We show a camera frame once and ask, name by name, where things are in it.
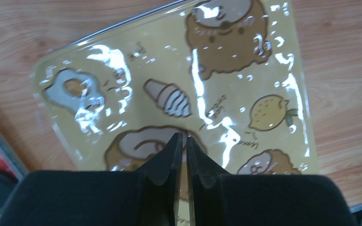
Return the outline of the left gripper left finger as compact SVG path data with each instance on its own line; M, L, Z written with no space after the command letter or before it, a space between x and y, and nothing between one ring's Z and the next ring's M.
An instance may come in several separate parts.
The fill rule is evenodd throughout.
M29 173L0 226L174 226L180 196L181 133L134 171Z

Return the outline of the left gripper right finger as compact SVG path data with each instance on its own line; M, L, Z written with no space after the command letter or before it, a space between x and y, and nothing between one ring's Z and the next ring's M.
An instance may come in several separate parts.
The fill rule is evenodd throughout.
M355 226L339 188L320 175L234 175L187 138L192 226Z

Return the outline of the silver tin lid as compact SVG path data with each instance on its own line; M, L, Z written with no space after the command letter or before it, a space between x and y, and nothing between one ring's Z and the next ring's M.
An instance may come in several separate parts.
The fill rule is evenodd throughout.
M30 77L80 170L134 170L181 133L232 174L319 173L289 0L179 0L42 57Z

